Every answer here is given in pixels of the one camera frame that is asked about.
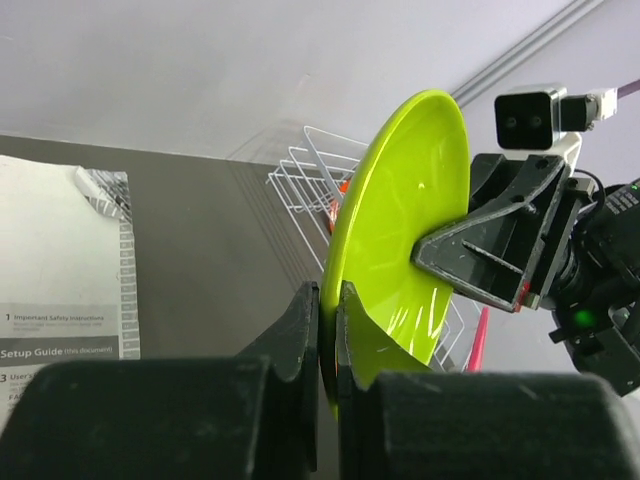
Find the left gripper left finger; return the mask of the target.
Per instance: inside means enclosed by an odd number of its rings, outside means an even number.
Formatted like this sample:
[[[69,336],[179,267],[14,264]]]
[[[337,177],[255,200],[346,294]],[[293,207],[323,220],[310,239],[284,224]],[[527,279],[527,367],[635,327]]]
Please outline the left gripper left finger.
[[[1,435],[5,479],[306,479],[317,468],[319,289],[238,354],[39,371]]]

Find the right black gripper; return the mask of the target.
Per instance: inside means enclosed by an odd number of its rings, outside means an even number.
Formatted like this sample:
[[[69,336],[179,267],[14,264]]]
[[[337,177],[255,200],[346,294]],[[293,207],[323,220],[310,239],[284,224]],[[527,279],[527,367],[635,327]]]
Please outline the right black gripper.
[[[558,156],[479,154],[471,180],[470,214],[418,240],[411,260],[457,293],[513,313],[549,290],[588,195]]]

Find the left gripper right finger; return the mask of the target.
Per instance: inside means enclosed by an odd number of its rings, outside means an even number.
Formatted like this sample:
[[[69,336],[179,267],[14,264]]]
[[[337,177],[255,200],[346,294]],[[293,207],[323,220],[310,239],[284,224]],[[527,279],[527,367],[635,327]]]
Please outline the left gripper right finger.
[[[430,373],[367,315],[336,312],[344,479],[635,479],[639,438],[601,379]]]

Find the lime green plate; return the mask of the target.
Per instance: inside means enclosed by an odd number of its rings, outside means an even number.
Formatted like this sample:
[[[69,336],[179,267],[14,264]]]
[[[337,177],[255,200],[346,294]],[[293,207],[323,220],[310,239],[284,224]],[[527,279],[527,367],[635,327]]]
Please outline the lime green plate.
[[[468,212],[470,147],[463,114],[442,90],[406,100],[369,144],[339,209],[320,288],[320,366],[338,410],[336,313],[350,282],[366,314],[428,364],[453,289],[411,261],[416,242]]]

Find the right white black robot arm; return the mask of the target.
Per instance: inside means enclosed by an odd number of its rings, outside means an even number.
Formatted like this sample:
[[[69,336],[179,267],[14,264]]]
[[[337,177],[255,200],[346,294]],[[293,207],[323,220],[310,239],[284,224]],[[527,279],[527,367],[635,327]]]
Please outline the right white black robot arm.
[[[604,187],[559,156],[478,155],[469,212],[418,240],[413,263],[506,312],[548,310],[576,369],[639,387],[639,185]]]

